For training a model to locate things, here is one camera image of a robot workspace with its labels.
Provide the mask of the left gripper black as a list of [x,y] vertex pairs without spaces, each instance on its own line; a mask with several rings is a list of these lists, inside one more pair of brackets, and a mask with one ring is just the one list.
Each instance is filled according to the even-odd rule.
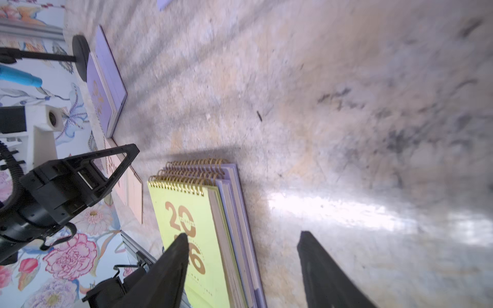
[[139,154],[135,144],[49,160],[24,173],[15,151],[1,145],[2,170],[12,177],[12,193],[1,203],[1,265],[39,239],[42,251],[66,243],[77,228],[71,220],[104,199]]

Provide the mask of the yellow-green calendar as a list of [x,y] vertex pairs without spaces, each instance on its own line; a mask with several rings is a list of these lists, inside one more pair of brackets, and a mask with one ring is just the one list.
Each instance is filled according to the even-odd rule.
[[219,189],[208,178],[155,175],[148,189],[164,248],[188,241],[184,289],[192,307],[247,307]]

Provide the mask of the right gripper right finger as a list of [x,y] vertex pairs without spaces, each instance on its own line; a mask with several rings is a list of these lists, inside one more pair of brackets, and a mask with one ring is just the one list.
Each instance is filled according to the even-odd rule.
[[308,307],[375,307],[309,231],[297,245]]

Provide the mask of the purple calendar front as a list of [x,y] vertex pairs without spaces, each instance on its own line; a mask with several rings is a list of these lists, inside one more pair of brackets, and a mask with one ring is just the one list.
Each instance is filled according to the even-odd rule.
[[249,307],[266,307],[236,164],[223,159],[174,161],[166,163],[160,172],[167,175],[210,178],[219,188],[247,304]]

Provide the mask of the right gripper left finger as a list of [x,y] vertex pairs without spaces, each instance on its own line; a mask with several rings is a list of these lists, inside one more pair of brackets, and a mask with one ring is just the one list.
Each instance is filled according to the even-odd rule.
[[113,307],[189,307],[184,291],[189,243],[185,233],[154,258],[126,233],[123,242],[131,254],[142,261],[143,273],[131,278],[130,289]]

